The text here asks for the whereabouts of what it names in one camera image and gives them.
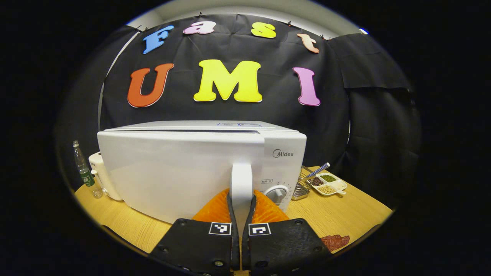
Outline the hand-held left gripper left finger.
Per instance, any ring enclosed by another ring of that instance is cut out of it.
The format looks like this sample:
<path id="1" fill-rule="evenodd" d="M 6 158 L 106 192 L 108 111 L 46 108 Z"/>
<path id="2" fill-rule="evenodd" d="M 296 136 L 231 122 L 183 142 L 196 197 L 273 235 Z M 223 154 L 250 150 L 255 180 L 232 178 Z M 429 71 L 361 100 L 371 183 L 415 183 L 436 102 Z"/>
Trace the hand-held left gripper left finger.
<path id="1" fill-rule="evenodd" d="M 229 190 L 192 219 L 177 219 L 149 257 L 181 276 L 232 276 L 240 269 L 240 246 Z"/>

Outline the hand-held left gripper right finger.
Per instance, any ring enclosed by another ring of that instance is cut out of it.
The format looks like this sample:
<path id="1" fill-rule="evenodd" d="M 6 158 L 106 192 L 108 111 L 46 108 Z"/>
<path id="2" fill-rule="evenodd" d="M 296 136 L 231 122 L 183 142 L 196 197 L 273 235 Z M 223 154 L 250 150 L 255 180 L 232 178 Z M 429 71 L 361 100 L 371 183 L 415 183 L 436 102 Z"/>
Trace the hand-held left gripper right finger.
<path id="1" fill-rule="evenodd" d="M 242 265 L 251 276 L 313 276 L 332 253 L 303 218 L 290 219 L 253 192 L 242 237 Z"/>

